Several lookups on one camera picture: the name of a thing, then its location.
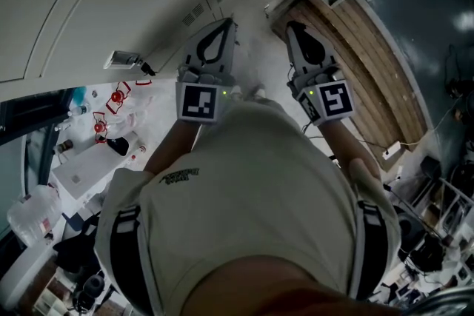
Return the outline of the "white rectangular box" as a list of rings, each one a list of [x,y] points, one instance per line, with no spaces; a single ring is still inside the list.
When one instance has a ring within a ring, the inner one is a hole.
[[[95,144],[53,170],[56,183],[77,201],[125,160],[107,144]]]

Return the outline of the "black office chair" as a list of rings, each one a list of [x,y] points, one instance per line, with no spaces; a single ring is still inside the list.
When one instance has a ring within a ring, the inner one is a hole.
[[[399,206],[395,206],[401,229],[401,250],[411,252],[424,239],[426,230],[423,224]]]

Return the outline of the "white shelf unit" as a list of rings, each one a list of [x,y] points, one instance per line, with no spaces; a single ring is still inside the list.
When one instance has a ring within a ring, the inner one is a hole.
[[[33,316],[73,316],[71,305],[64,301],[70,290],[61,283],[53,281],[40,294],[33,305]]]

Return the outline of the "wooden pallet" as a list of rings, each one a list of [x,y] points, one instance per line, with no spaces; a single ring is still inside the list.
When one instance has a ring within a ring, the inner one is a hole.
[[[334,8],[322,0],[292,0],[273,13],[272,29],[284,37],[289,21],[299,21],[327,38],[345,78],[353,86],[351,118],[365,141],[413,151],[427,132],[413,86],[393,49],[364,8],[345,0]]]

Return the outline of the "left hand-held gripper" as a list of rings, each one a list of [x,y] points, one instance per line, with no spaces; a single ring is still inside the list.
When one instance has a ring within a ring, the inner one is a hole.
[[[236,85],[229,74],[235,43],[236,24],[231,18],[204,26],[188,40],[176,82],[177,119],[215,124],[224,114]]]

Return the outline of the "person's beige t-shirt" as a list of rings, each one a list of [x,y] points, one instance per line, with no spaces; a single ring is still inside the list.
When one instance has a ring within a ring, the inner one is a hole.
[[[239,258],[279,258],[326,289],[368,296],[401,244],[381,180],[354,160],[348,179],[281,106],[238,101],[200,127],[192,150],[158,175],[115,171],[95,252],[120,293],[145,315],[181,316],[197,284]]]

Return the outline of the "white power strip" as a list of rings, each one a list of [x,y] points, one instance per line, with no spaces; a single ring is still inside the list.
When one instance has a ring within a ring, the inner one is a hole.
[[[391,159],[394,155],[397,155],[400,151],[402,151],[402,146],[400,141],[395,141],[393,144],[388,146],[382,154],[382,158],[385,161]]]

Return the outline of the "person's left forearm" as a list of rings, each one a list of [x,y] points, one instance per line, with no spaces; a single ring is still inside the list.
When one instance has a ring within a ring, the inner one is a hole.
[[[181,156],[189,153],[200,127],[201,125],[196,122],[177,120],[150,156],[144,171],[158,175],[173,165]]]

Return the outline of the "black cap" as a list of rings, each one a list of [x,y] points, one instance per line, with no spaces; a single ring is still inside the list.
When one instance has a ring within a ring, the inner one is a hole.
[[[115,151],[117,154],[119,154],[122,157],[125,157],[130,149],[130,143],[129,141],[124,138],[116,138],[116,139],[107,139],[107,145],[109,148],[111,148],[113,151]]]

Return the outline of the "small clear plastic bottle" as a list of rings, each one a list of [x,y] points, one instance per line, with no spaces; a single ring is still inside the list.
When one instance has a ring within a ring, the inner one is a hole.
[[[84,103],[82,105],[72,108],[71,110],[68,111],[67,114],[69,117],[76,117],[76,116],[88,114],[89,112],[91,112],[90,104]]]

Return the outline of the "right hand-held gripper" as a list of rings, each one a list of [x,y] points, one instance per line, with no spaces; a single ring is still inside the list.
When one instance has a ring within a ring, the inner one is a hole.
[[[352,89],[334,62],[330,42],[316,29],[297,21],[286,27],[293,77],[287,82],[312,125],[339,121],[355,112]]]

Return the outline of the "black bag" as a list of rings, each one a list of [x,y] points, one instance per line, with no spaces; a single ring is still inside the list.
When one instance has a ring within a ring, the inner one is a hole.
[[[423,244],[409,254],[415,268],[422,273],[441,271],[444,256],[444,245],[432,235],[425,235]]]
[[[72,238],[54,245],[56,265],[66,272],[79,273],[81,269],[100,270],[99,261],[94,252],[99,215],[88,218],[81,232]]]

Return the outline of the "black window frame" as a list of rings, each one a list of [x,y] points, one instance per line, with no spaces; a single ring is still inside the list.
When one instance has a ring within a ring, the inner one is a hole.
[[[55,130],[67,119],[73,88],[0,102],[0,188],[26,195],[47,183]]]

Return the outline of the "large clear water jug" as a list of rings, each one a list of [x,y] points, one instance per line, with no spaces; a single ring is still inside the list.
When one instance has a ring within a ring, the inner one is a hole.
[[[7,211],[10,228],[28,247],[34,246],[50,233],[60,217],[59,193],[48,185],[38,185]]]

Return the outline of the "person's right forearm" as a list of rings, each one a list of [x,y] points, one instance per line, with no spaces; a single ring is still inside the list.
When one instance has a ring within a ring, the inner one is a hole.
[[[348,179],[350,179],[350,164],[354,160],[359,160],[374,178],[381,180],[377,162],[341,121],[328,121],[318,125],[318,129]]]

